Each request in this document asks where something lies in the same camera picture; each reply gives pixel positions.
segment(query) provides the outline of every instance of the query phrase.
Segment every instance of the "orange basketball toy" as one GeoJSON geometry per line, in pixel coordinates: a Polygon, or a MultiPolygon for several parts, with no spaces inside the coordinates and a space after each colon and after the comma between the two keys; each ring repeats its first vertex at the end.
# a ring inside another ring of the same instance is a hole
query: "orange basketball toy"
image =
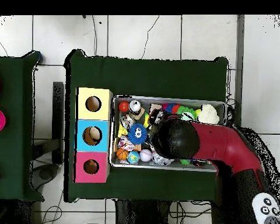
{"type": "Polygon", "coordinates": [[[128,157],[128,151],[125,149],[118,149],[118,151],[116,152],[117,158],[119,158],[120,160],[126,160],[128,157]]]}

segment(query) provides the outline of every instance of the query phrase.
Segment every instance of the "green toy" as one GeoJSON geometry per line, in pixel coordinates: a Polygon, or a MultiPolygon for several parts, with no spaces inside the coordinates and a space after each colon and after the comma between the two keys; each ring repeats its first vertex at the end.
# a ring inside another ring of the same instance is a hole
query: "green toy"
{"type": "Polygon", "coordinates": [[[180,163],[184,166],[188,166],[191,164],[191,162],[189,160],[180,160],[180,163]]]}

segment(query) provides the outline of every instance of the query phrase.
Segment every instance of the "red ball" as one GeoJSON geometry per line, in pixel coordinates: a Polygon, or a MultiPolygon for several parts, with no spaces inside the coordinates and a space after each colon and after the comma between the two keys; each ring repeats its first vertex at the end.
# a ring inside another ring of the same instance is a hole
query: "red ball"
{"type": "Polygon", "coordinates": [[[123,113],[127,112],[128,111],[128,102],[127,101],[122,101],[121,103],[119,103],[119,106],[118,106],[119,110],[123,113]]]}

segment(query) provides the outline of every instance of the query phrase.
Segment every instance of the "green table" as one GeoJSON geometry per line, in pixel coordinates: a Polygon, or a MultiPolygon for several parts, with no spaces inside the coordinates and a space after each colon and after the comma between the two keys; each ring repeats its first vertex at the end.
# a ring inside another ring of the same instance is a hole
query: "green table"
{"type": "Polygon", "coordinates": [[[113,95],[226,100],[228,61],[160,61],[86,57],[73,50],[65,60],[65,201],[76,198],[214,200],[215,173],[111,167],[104,184],[72,182],[75,88],[110,89],[113,95]]]}
{"type": "Polygon", "coordinates": [[[30,186],[33,130],[33,68],[40,53],[0,57],[0,110],[6,125],[0,132],[0,199],[42,201],[30,186]]]}

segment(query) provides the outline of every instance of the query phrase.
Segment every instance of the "blue fuzzy ball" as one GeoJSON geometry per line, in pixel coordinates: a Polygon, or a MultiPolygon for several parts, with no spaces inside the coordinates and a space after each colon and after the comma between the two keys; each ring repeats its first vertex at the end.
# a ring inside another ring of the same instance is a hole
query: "blue fuzzy ball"
{"type": "Polygon", "coordinates": [[[133,124],[129,129],[128,139],[132,144],[141,144],[147,139],[147,130],[142,124],[133,124]]]}

